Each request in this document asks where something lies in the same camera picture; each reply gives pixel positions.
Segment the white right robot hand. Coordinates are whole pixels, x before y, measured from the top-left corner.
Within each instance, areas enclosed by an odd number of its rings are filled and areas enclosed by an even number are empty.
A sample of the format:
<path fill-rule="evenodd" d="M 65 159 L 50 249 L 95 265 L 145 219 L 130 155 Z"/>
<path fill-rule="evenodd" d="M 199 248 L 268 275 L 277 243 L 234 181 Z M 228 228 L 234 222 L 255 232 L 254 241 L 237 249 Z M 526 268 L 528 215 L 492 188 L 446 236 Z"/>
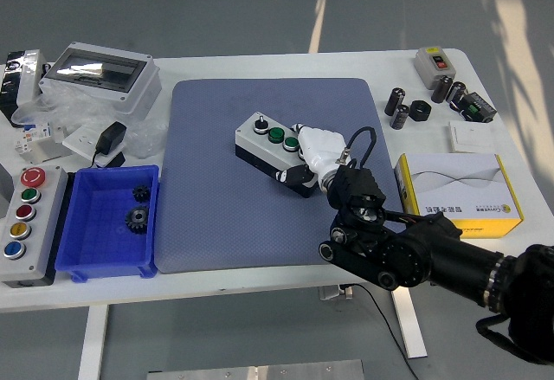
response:
<path fill-rule="evenodd" d="M 326 193 L 340 165 L 351 161 L 350 149 L 338 132 L 331 132 L 302 124 L 295 124 L 293 130 L 298 133 L 300 149 L 306 166 L 295 166 L 278 171 L 275 179 L 288 186 L 309 181 L 312 175 L 318 179 L 320 189 Z"/>

